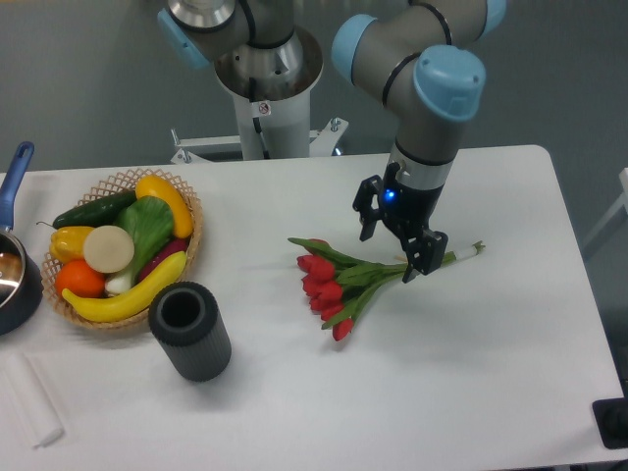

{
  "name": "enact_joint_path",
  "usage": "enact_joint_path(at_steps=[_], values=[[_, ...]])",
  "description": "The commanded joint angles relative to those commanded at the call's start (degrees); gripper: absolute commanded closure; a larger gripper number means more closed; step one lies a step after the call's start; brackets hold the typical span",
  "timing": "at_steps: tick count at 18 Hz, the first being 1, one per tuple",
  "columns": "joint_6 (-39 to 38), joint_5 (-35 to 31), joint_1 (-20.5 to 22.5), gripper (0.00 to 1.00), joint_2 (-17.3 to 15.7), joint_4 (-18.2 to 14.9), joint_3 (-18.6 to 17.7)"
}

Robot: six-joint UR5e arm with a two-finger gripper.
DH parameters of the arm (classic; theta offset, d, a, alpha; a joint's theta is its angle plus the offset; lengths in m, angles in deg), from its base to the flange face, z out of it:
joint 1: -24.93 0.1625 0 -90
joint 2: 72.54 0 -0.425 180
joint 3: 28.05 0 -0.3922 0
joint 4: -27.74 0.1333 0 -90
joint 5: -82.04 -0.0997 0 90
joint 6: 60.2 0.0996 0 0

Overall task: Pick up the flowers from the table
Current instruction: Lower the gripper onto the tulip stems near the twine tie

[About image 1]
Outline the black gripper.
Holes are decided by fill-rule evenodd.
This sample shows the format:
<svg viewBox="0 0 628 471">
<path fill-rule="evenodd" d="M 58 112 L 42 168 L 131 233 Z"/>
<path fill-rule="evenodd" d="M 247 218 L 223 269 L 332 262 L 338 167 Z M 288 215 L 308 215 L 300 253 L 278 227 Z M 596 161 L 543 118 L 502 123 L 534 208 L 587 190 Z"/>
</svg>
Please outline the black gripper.
<svg viewBox="0 0 628 471">
<path fill-rule="evenodd" d="M 385 226 L 399 239 L 405 253 L 407 266 L 402 281 L 408 284 L 417 275 L 427 276 L 441 267 L 448 236 L 432 230 L 429 223 L 443 188 L 412 188 L 401 182 L 400 171 L 397 162 L 388 163 L 383 190 L 377 175 L 362 181 L 352 208 L 359 214 L 360 241 L 373 236 L 382 210 Z"/>
</svg>

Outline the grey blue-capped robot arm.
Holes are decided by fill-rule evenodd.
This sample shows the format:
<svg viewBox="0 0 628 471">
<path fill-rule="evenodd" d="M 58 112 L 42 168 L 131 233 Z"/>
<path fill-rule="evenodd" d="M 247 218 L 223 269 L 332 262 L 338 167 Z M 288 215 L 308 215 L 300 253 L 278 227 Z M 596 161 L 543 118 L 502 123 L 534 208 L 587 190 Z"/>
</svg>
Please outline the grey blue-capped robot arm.
<svg viewBox="0 0 628 471">
<path fill-rule="evenodd" d="M 468 45 L 505 11 L 502 1 L 412 1 L 388 21 L 353 16 L 335 35 L 338 73 L 398 120 L 385 172 L 361 183 L 353 207 L 362 239 L 383 224 L 399 240 L 406 280 L 444 260 L 447 237 L 429 220 L 486 82 Z M 185 63 L 212 67 L 231 95 L 244 159 L 310 155 L 310 93 L 323 56 L 292 2 L 170 1 L 157 22 Z"/>
</svg>

